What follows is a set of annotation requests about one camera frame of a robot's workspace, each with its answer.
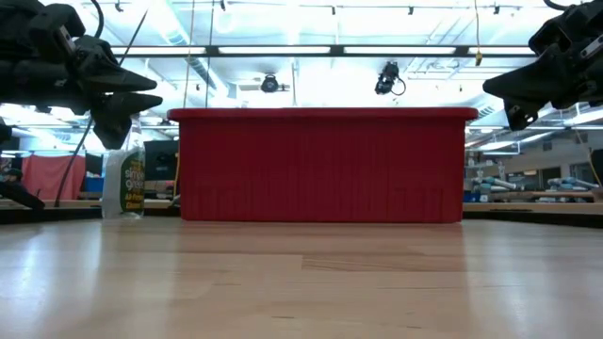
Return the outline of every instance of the white wall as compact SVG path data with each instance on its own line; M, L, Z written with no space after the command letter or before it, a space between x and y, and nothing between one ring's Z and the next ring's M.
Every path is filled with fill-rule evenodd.
M571 134L565 138L555 138L552 142L551 151L543 152L542 141L539 141L535 147L531 145L521 155L500 159L505 165L505 171L512 173L561 167L562 176L569 176L570 165L588 162L588 151L577 144ZM589 131L585 145L593 150L603 149L603 131ZM497 168L485 169L484 175L497 175Z

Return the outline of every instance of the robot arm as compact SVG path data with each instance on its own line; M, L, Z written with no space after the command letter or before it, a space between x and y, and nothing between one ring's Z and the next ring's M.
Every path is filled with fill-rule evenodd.
M154 89L156 82L123 69L109 43L85 31L71 6L0 0L0 104L90 111L103 145L120 149L130 116L163 100L135 93Z
M511 130L534 123L549 102L557 109L603 104L603 0L570 6L547 21L529 46L538 56L534 63L483 84L504 100Z

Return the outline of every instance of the red bin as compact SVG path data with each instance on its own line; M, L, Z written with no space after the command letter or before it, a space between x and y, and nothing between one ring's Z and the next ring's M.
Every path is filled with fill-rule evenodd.
M186 220L457 222L473 108L173 109Z

